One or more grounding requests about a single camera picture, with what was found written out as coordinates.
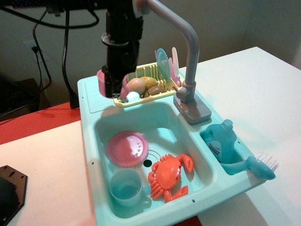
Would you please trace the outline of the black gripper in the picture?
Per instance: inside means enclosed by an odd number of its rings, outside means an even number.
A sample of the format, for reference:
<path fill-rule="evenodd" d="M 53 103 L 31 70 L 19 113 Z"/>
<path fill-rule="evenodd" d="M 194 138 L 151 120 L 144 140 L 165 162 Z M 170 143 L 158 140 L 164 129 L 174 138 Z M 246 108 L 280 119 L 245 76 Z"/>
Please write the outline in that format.
<path fill-rule="evenodd" d="M 106 12 L 106 32 L 102 35 L 107 46 L 107 61 L 102 67 L 106 97 L 124 94 L 123 79 L 136 70 L 142 32 L 143 17 L 126 10 Z"/>

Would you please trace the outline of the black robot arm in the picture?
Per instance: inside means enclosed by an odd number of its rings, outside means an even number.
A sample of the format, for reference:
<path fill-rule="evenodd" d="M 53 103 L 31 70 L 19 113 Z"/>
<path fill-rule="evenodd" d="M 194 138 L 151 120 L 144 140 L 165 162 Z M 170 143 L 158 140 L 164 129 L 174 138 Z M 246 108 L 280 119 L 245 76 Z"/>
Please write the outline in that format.
<path fill-rule="evenodd" d="M 66 13 L 65 25 L 56 25 L 37 20 L 16 12 L 17 8 L 45 7 L 46 12 L 60 16 Z M 104 93 L 107 98 L 119 97 L 124 77 L 136 70 L 139 56 L 139 41 L 142 38 L 143 18 L 134 12 L 131 0 L 2 0 L 0 9 L 15 16 L 29 20 L 43 26 L 64 29 L 64 48 L 62 71 L 65 63 L 70 29 L 90 28 L 99 23 L 95 10 L 105 9 L 106 32 L 102 35 L 102 42 L 107 47 L 107 61 L 102 67 L 104 73 Z M 70 25 L 71 10 L 87 10 L 96 19 L 91 24 Z"/>

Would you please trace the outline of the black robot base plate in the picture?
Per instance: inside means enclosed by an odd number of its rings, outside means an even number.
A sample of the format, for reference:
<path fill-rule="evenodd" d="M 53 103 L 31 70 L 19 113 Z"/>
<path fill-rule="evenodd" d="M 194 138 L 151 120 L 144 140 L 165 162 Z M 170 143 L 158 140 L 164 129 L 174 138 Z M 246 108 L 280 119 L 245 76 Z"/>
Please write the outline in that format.
<path fill-rule="evenodd" d="M 27 175 L 8 166 L 0 168 L 0 225 L 7 226 L 25 204 Z"/>

